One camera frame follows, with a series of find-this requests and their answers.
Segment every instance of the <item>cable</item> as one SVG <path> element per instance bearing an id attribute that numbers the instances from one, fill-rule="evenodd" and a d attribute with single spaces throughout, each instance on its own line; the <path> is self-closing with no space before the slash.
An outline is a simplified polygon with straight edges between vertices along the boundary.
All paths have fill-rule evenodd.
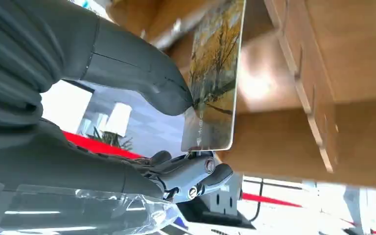
<path id="1" fill-rule="evenodd" d="M 262 196 L 262 194 L 263 194 L 263 178 L 261 179 L 261 182 L 260 182 L 260 191 L 258 192 L 258 195 L 259 196 Z M 257 204 L 257 211 L 256 211 L 256 214 L 254 215 L 254 217 L 252 218 L 252 219 L 250 219 L 249 221 L 250 222 L 253 222 L 253 221 L 255 221 L 256 219 L 257 219 L 257 217 L 259 216 L 259 213 L 260 213 L 260 205 L 261 205 L 261 202 L 258 202 L 258 204 Z"/>

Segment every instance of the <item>red stripe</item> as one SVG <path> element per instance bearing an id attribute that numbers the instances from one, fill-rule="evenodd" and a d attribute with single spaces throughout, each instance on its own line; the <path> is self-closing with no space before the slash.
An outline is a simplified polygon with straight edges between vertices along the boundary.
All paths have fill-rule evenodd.
<path id="1" fill-rule="evenodd" d="M 142 156 L 139 154 L 131 153 L 129 151 L 110 146 L 108 144 L 98 142 L 95 140 L 91 140 L 89 138 L 80 136 L 80 135 L 75 135 L 69 132 L 63 131 L 64 136 L 74 144 L 83 147 L 85 149 L 88 149 L 89 151 L 93 153 L 104 153 L 104 154 L 114 154 L 114 155 L 119 155 L 125 158 L 130 158 L 130 159 L 136 159 L 136 158 L 141 158 Z"/>
<path id="2" fill-rule="evenodd" d="M 243 199 L 244 200 L 250 200 L 250 201 L 256 201 L 256 202 L 264 202 L 264 203 L 271 203 L 271 204 L 277 204 L 277 205 L 284 205 L 284 206 L 290 206 L 290 207 L 302 207 L 301 205 L 294 204 L 291 202 L 286 202 L 270 197 L 263 197 L 263 196 L 258 196 L 254 194 L 248 194 L 248 193 L 243 193 Z"/>
<path id="3" fill-rule="evenodd" d="M 351 225 L 353 225 L 354 227 L 357 227 L 358 225 L 357 224 L 355 224 L 354 222 L 351 222 L 351 221 L 347 221 L 347 220 L 345 220 L 345 219 L 341 219 L 342 221 L 344 221 L 344 222 L 347 222 L 347 223 L 349 223 L 349 224 L 351 224 Z"/>

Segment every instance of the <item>wooden drawer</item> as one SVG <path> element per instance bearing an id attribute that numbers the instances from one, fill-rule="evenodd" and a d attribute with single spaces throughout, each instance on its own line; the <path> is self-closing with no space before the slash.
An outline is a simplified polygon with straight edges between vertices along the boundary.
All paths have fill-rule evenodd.
<path id="1" fill-rule="evenodd" d="M 279 42 L 325 167 L 333 172 L 337 163 L 337 128 L 329 77 L 305 0 L 290 0 L 285 10 Z"/>
<path id="2" fill-rule="evenodd" d="M 296 0 L 294 9 L 299 14 L 303 59 L 301 77 L 297 89 L 303 107 L 308 113 L 308 122 L 316 143 L 329 172 L 337 164 L 336 139 L 338 130 L 335 123 L 335 103 L 329 83 L 328 72 L 319 50 L 304 0 Z"/>
<path id="3" fill-rule="evenodd" d="M 274 26 L 282 30 L 287 15 L 289 0 L 265 0 L 264 2 Z"/>

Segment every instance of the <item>tree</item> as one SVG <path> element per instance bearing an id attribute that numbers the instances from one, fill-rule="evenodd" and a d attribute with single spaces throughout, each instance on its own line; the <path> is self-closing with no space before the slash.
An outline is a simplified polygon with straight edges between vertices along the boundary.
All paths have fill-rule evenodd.
<path id="1" fill-rule="evenodd" d="M 191 56 L 191 64 L 189 69 L 189 77 L 191 82 L 191 93 L 194 98 L 194 101 L 200 99 L 200 91 L 199 87 L 201 86 L 202 80 L 205 78 L 206 74 L 208 73 L 209 66 L 206 62 L 207 54 L 204 53 L 204 47 L 201 46 L 201 37 L 196 37 L 194 46 L 195 49 Z"/>
<path id="2" fill-rule="evenodd" d="M 233 57 L 237 56 L 237 41 L 240 37 L 241 18 L 238 18 L 236 23 L 230 27 L 232 18 L 235 16 L 237 4 L 230 2 L 230 7 L 226 9 L 221 15 L 221 26 L 214 33 L 214 46 L 210 48 L 212 55 L 212 67 L 215 70 L 215 80 L 213 90 L 221 86 L 220 76 L 223 70 L 229 70 Z"/>
<path id="3" fill-rule="evenodd" d="M 93 130 L 93 135 L 92 136 L 88 136 L 90 139 L 92 140 L 95 140 L 95 141 L 99 141 L 99 142 L 102 142 L 102 143 L 106 143 L 110 146 L 114 146 L 114 147 L 118 147 L 118 148 L 121 148 L 123 150 L 126 150 L 126 151 L 130 151 L 133 149 L 132 147 L 132 139 L 133 138 L 129 138 L 129 139 L 125 139 L 125 137 L 122 137 L 116 133 L 112 133 L 112 132 L 108 132 L 108 131 L 103 131 L 101 132 L 101 134 L 99 134 L 99 131 L 94 128 Z"/>

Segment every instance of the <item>robotic hand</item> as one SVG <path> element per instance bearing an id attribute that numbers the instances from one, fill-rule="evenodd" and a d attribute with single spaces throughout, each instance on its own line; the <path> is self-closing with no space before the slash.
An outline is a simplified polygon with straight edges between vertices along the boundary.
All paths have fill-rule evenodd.
<path id="1" fill-rule="evenodd" d="M 60 79 L 139 92 L 167 115 L 192 106 L 178 68 L 159 50 L 66 0 L 0 1 L 0 183 L 138 193 L 175 203 L 232 175 L 213 152 L 152 160 L 96 155 L 40 119 L 39 93 Z"/>

